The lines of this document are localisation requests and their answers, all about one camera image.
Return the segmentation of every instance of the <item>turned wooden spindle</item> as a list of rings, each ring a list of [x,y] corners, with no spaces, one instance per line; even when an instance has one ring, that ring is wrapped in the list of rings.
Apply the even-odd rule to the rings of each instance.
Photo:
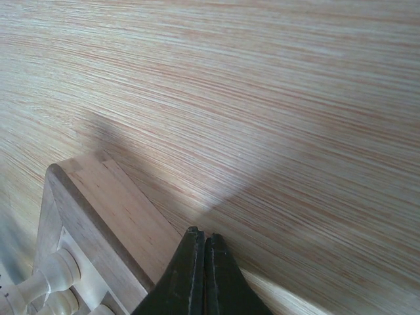
[[[79,303],[68,289],[51,293],[37,315],[72,315],[78,310]]]
[[[0,289],[0,314],[23,315],[36,298],[56,291],[64,291],[80,280],[76,261],[65,249],[49,255],[31,278],[18,285]]]

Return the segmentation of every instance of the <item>wooden surface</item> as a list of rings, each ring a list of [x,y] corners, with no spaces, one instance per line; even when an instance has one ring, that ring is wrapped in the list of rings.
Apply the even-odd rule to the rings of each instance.
[[[63,229],[84,254],[81,258],[76,253],[75,259],[90,261],[119,301],[115,315],[137,307],[164,273],[181,238],[105,152],[47,169],[34,271],[57,250]],[[63,246],[73,253],[69,244]],[[80,271],[83,281],[84,269]],[[37,309],[43,299],[34,302]]]
[[[21,276],[45,169],[103,148],[178,232],[223,234],[286,314],[418,314],[418,0],[0,14],[0,240]]]

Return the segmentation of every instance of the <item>black clamp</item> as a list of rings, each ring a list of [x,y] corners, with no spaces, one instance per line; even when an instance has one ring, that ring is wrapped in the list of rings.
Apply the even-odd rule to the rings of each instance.
[[[250,288],[220,234],[187,229],[155,288],[132,315],[272,315]]]

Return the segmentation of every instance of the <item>wood grain texture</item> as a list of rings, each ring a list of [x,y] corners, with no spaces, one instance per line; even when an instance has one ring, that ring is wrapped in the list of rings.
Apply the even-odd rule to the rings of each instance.
[[[4,196],[22,242],[47,165],[103,148],[178,232],[221,233],[279,314],[309,314],[292,300],[418,314],[418,0],[0,14]]]

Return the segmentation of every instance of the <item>wooden frame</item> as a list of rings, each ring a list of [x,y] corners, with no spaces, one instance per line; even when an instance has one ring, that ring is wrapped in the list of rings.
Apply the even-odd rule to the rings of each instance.
[[[63,228],[124,306],[114,310],[117,315],[132,312],[153,288],[181,239],[105,152],[47,169],[34,270],[57,250]],[[77,298],[78,313],[86,314],[89,309]],[[37,310],[43,299],[34,301]],[[112,298],[106,299],[112,308]]]

